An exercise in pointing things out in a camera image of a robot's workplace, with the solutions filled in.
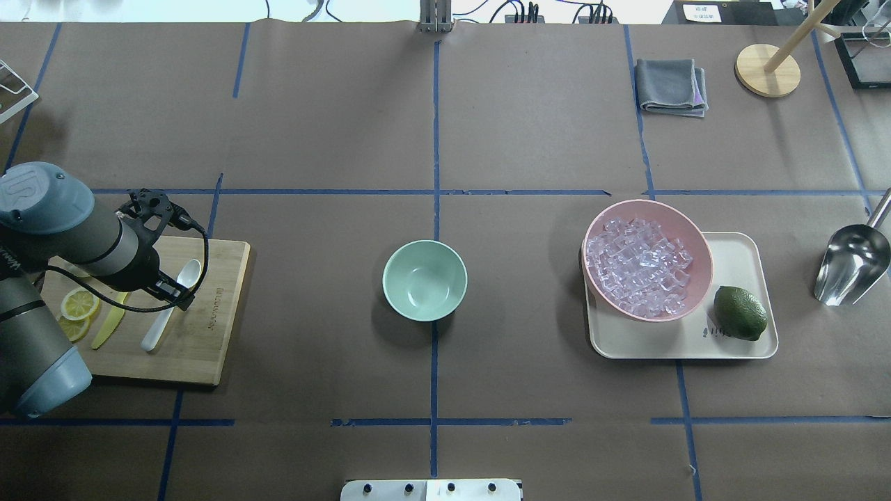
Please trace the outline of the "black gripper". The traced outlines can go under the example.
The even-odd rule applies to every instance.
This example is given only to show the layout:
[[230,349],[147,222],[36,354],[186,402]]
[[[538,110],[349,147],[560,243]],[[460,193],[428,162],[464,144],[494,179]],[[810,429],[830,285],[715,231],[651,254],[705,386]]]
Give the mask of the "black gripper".
[[185,311],[194,301],[195,291],[190,286],[182,285],[154,266],[137,267],[136,277],[144,292],[164,302],[155,308],[136,308],[137,312],[162,312],[174,308]]

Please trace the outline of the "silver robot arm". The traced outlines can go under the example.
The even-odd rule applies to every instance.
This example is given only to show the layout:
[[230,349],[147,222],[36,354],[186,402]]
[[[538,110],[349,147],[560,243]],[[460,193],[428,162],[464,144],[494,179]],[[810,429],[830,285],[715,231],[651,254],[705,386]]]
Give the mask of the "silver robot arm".
[[54,410],[93,378],[42,297],[48,271],[84,282],[51,260],[66,260],[117,292],[142,289],[162,310],[187,310],[197,291],[160,269],[154,244],[166,226],[206,235],[164,191],[131,190],[114,210],[61,167],[20,163],[2,175],[1,225],[2,413],[16,418]]

